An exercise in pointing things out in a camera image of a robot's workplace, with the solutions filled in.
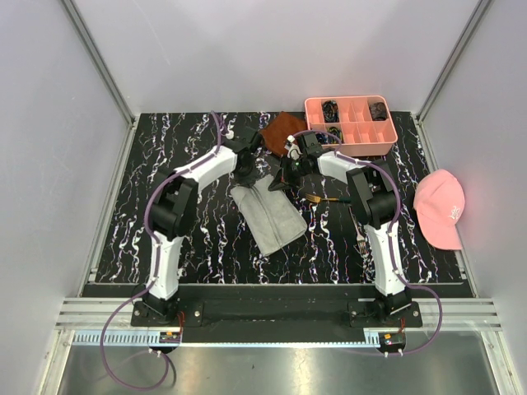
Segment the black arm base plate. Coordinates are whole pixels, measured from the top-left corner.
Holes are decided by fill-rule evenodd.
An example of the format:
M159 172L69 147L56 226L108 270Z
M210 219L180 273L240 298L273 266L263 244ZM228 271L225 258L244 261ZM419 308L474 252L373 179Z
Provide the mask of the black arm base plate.
M421 311L416 302L384 319L374 314L374 303L361 300L238 299L181 300L169 307L167 315L149 309L139 301L133 306L134 327L163 327L182 323L199 328L221 322L330 322L351 328L421 328Z

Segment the grey cloth napkin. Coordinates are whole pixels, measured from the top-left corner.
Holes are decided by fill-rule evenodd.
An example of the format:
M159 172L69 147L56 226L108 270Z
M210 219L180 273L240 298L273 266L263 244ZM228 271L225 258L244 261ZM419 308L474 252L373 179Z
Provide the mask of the grey cloth napkin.
M236 186L231 190L263 257L283 249L307 230L305 220L286 194L268 190L272 181L268 174L252 187Z

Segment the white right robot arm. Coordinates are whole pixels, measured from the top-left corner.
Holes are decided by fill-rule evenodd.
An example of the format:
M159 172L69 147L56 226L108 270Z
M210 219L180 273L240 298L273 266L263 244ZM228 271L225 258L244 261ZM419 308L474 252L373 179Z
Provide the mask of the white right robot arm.
M294 188L311 174L347 185L351 213L366 231L375 266L376 297L368 315L387 327L396 324L410 309L412 298L399 255L401 201L389 166L382 160L358 160L324 148L313 131L288 136L285 149L268 189Z

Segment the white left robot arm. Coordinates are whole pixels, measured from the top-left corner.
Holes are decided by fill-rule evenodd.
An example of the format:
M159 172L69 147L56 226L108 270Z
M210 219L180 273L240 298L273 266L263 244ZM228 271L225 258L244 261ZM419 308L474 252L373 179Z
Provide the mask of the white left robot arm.
M152 254L142 302L159 325L170 325L177 318L180 250L197 222L198 195L229 174L241 186L254 185L255 153L262 144L262 134L247 128L222 137L209 152L187 165L157 172L144 216Z

